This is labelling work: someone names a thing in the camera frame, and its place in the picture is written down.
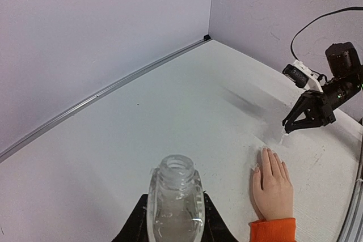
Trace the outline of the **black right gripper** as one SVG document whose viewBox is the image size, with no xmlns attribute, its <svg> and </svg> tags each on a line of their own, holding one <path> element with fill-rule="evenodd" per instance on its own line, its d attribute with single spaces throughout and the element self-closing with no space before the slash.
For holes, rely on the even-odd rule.
<svg viewBox="0 0 363 242">
<path fill-rule="evenodd" d="M 361 62 L 353 44 L 332 44 L 325 55 L 333 78 L 322 87 L 322 92 L 309 90 L 299 97 L 283 120 L 287 134 L 333 123 L 334 110 L 361 91 Z"/>
</svg>

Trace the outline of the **white nail polish cap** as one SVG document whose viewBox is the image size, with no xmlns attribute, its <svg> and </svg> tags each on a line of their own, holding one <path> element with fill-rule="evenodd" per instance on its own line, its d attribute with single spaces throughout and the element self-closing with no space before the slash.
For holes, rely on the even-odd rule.
<svg viewBox="0 0 363 242">
<path fill-rule="evenodd" d="M 279 142 L 279 144 L 281 145 L 281 144 L 283 144 L 283 142 L 284 142 L 284 139 L 288 136 L 289 134 L 283 129 L 282 130 L 282 133 L 281 133 L 281 139 L 280 139 L 280 142 Z"/>
</svg>

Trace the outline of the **clear nail polish bottle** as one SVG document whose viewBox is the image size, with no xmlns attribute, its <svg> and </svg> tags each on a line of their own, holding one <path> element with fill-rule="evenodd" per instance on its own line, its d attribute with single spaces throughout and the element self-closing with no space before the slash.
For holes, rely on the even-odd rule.
<svg viewBox="0 0 363 242">
<path fill-rule="evenodd" d="M 205 202 L 190 158 L 169 155 L 153 169 L 146 219 L 149 241 L 201 241 Z"/>
</svg>

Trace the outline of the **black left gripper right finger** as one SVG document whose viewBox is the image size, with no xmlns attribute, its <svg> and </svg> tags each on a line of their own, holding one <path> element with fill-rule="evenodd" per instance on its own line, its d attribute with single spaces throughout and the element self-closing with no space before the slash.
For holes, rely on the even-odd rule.
<svg viewBox="0 0 363 242">
<path fill-rule="evenodd" d="M 217 208 L 204 192 L 205 223 L 201 242 L 237 242 L 228 229 Z"/>
</svg>

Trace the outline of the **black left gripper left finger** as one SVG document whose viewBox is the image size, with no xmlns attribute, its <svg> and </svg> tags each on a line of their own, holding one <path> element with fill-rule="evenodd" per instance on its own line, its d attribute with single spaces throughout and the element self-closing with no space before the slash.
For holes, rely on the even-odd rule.
<svg viewBox="0 0 363 242">
<path fill-rule="evenodd" d="M 143 194 L 135 205 L 121 231 L 112 242 L 148 242 L 147 234 L 147 197 Z"/>
</svg>

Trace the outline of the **mannequin hand with long nails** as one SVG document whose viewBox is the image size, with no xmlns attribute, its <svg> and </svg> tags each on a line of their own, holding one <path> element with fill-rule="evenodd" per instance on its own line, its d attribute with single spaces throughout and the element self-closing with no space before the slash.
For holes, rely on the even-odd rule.
<svg viewBox="0 0 363 242">
<path fill-rule="evenodd" d="M 294 190 L 285 162 L 264 147 L 252 173 L 252 203 L 262 220 L 293 217 Z"/>
</svg>

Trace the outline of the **orange sleeved forearm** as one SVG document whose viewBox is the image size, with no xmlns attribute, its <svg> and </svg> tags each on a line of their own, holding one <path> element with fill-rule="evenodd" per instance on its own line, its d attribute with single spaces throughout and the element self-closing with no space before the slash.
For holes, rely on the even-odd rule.
<svg viewBox="0 0 363 242">
<path fill-rule="evenodd" d="M 258 220 L 250 223 L 250 242 L 295 242 L 296 219 Z"/>
</svg>

